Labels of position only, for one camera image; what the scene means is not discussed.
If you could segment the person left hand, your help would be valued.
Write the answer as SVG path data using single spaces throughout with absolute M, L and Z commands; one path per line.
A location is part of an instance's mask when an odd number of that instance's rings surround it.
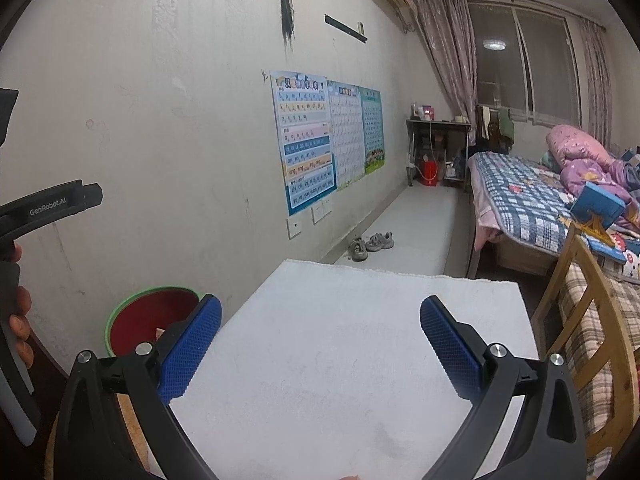
M 32 332 L 32 328 L 27 319 L 29 310 L 32 308 L 32 296 L 22 285 L 15 289 L 15 305 L 17 312 L 9 318 L 9 326 L 16 337 L 15 350 L 29 370 L 34 362 L 34 352 L 27 339 Z

